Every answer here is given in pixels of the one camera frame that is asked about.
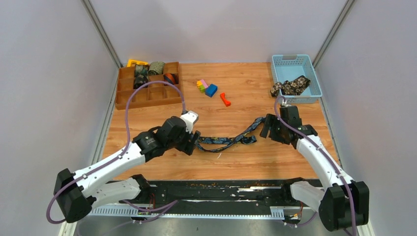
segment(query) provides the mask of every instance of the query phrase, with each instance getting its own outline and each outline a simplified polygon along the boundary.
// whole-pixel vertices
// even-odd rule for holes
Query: basket handle
[[[295,60],[296,58],[297,58],[297,54],[282,56],[282,60]]]

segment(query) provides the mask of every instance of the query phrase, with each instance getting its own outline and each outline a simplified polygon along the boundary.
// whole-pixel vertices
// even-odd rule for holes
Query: basket
[[[311,81],[310,85],[300,96],[284,95],[289,104],[314,103],[322,97],[322,89],[308,55],[274,55],[272,56],[271,69],[274,83],[278,81],[283,83],[286,80],[293,81],[301,75]]]

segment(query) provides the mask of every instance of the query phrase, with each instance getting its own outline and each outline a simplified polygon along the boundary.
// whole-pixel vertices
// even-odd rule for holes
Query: blue block
[[[217,92],[217,86],[211,84],[208,88],[206,88],[206,95],[209,97],[213,97],[213,95]]]

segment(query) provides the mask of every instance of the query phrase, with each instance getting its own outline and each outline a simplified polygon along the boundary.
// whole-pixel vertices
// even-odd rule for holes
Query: pink block
[[[205,89],[207,89],[207,88],[208,88],[208,86],[207,86],[207,84],[206,84],[206,82],[205,82],[204,80],[200,80],[200,82],[204,85],[204,88],[205,88]]]

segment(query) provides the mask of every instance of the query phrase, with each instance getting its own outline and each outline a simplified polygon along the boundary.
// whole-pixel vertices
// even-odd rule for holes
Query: red plastic object
[[[230,106],[232,103],[231,102],[229,102],[228,100],[226,100],[226,98],[224,97],[225,96],[225,94],[222,92],[221,94],[220,94],[220,98],[222,99],[222,101],[224,102],[224,105],[226,105],[226,107],[228,107],[228,106]]]

